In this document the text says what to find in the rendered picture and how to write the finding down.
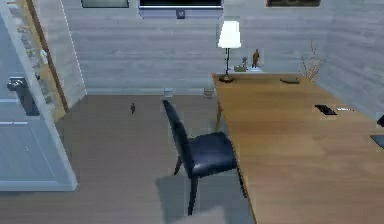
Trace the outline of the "black laptop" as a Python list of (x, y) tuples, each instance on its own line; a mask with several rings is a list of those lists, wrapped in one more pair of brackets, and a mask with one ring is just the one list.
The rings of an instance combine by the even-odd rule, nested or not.
[[(377, 124), (384, 128), (384, 114), (377, 120)], [(371, 139), (384, 150), (384, 133), (373, 134)]]

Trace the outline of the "dry orange twig plant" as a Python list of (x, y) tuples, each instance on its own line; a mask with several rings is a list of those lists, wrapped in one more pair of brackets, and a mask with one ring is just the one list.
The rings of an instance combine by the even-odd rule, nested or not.
[(313, 82), (323, 64), (324, 50), (320, 49), (313, 40), (310, 40), (309, 48), (310, 54), (301, 57), (301, 69), (299, 70), (299, 74), (307, 81)]

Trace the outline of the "wooden table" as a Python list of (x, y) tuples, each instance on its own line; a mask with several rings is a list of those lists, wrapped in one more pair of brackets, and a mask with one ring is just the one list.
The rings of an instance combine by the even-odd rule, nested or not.
[(384, 224), (384, 150), (371, 139), (384, 128), (312, 82), (280, 78), (214, 83), (253, 223)]

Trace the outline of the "brown framed wall picture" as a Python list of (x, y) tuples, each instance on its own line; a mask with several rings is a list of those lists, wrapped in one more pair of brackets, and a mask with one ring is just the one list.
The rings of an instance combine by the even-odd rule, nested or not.
[(321, 0), (266, 0), (266, 7), (319, 7)]

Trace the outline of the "small grey statue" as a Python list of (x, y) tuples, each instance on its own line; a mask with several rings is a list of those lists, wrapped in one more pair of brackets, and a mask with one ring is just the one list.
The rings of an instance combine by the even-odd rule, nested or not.
[(247, 71), (247, 58), (243, 57), (240, 65), (234, 67), (235, 72), (246, 72)]

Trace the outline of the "white room door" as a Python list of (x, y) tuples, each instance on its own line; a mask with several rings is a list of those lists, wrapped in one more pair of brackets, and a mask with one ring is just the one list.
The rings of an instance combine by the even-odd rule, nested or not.
[[(0, 192), (73, 191), (78, 182), (54, 120), (64, 114), (31, 0), (0, 0)], [(24, 77), (39, 116), (27, 116), (10, 77)]]

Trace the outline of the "brown figure statue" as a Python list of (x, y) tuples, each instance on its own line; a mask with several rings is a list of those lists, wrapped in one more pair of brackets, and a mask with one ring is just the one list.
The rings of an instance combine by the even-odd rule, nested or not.
[(252, 72), (262, 71), (261, 67), (258, 65), (259, 58), (260, 58), (260, 53), (259, 53), (259, 50), (256, 49), (252, 55), (252, 63), (251, 63), (251, 66), (248, 68), (249, 71), (252, 71)]

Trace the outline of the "black remote control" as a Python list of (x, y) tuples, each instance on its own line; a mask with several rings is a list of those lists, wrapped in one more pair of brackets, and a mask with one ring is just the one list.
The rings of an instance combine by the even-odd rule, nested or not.
[(317, 104), (316, 108), (322, 112), (324, 115), (336, 115), (336, 112), (334, 112), (331, 108), (329, 108), (327, 105), (321, 105)]

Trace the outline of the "white shade table lamp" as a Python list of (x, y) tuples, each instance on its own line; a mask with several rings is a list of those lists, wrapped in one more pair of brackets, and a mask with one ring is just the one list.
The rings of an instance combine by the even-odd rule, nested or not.
[(238, 21), (223, 22), (218, 41), (218, 47), (223, 48), (226, 53), (226, 70), (225, 74), (219, 77), (219, 81), (230, 83), (233, 81), (233, 77), (229, 75), (230, 50), (238, 49), (241, 47), (240, 25)]

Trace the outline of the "dark blue chair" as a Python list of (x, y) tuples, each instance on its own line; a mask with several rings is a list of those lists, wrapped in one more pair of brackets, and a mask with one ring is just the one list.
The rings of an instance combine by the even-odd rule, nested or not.
[(190, 179), (190, 196), (188, 215), (193, 214), (198, 180), (203, 177), (236, 170), (243, 196), (247, 193), (236, 161), (234, 149), (230, 139), (224, 132), (211, 132), (189, 138), (182, 120), (179, 118), (175, 107), (168, 101), (162, 101), (178, 153), (174, 170), (176, 175), (181, 166)]

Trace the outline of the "wall television set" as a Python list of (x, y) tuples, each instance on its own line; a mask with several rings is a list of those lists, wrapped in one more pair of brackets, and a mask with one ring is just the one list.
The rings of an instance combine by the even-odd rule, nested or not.
[(138, 0), (143, 18), (159, 19), (218, 19), (224, 0)]

